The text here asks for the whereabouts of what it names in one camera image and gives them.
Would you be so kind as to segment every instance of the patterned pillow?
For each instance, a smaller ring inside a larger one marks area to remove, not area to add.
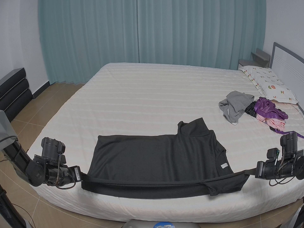
[[[253,82],[261,95],[268,100],[285,103],[298,103],[294,93],[286,88],[271,68],[244,66],[239,68]]]

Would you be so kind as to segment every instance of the blue sticker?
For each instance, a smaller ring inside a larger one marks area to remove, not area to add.
[[[153,228],[175,228],[170,222],[159,222]]]

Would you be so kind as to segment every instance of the white bed sheet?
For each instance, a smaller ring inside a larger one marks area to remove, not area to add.
[[[228,149],[234,172],[265,161],[267,150],[280,147],[280,135],[244,114],[234,126],[223,116],[219,101],[237,90],[260,93],[241,71],[164,64],[110,63],[78,90],[44,127],[28,154],[41,154],[41,139],[55,138],[66,145],[69,166],[87,173],[98,135],[176,134],[177,123],[203,117]],[[297,106],[277,103],[288,113],[286,131],[304,133],[304,119]],[[304,140],[298,140],[303,149]],[[41,185],[34,188],[49,202],[97,218],[171,222],[227,222],[252,217],[292,203],[304,196],[304,180],[270,187],[268,181],[250,176],[240,192],[161,200],[118,198],[82,190]]]

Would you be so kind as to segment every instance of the black t-shirt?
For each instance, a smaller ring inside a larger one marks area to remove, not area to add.
[[[98,136],[82,188],[133,198],[216,195],[241,189],[248,176],[236,174],[214,131],[199,118],[180,122],[176,135]]]

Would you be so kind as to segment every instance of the clothing label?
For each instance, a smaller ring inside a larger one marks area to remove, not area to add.
[[[153,228],[175,228],[170,222],[159,222]]]
[[[222,164],[221,165],[221,167],[224,169],[225,167],[227,167],[228,166],[228,164],[227,163],[224,163],[224,164]]]
[[[261,165],[260,165],[260,173],[259,173],[259,177],[262,175],[262,170],[263,170],[263,162],[261,162]]]
[[[75,174],[76,174],[77,180],[80,180],[80,176],[79,176],[79,172],[78,172],[78,168],[77,167],[75,167]]]

